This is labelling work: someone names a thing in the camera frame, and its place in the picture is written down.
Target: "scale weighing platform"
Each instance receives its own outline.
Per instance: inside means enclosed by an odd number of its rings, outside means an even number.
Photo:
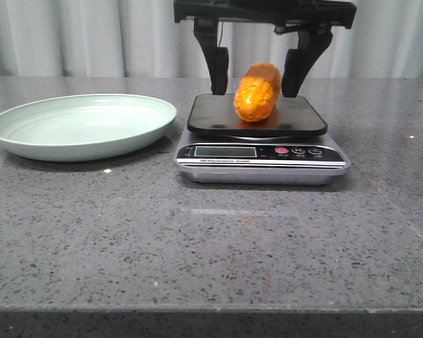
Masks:
[[[242,121],[232,102],[232,94],[196,98],[175,158],[189,180],[321,185],[348,171],[348,157],[303,97],[279,98],[259,123]]]

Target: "orange toy corn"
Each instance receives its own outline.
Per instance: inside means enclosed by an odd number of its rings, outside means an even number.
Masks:
[[[257,122],[268,118],[281,91],[279,69],[270,62],[254,63],[241,79],[233,105],[240,118]]]

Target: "curtain fold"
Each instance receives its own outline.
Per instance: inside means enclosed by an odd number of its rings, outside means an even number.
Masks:
[[[333,27],[309,77],[423,77],[423,0],[353,0],[353,28]],[[254,62],[283,70],[295,33],[224,23],[230,77]],[[172,0],[0,0],[0,75],[208,77],[192,21]]]

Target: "plastic plate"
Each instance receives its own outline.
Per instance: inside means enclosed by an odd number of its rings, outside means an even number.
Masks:
[[[87,94],[32,102],[0,113],[0,145],[43,161],[91,161],[144,148],[176,118],[163,100]]]

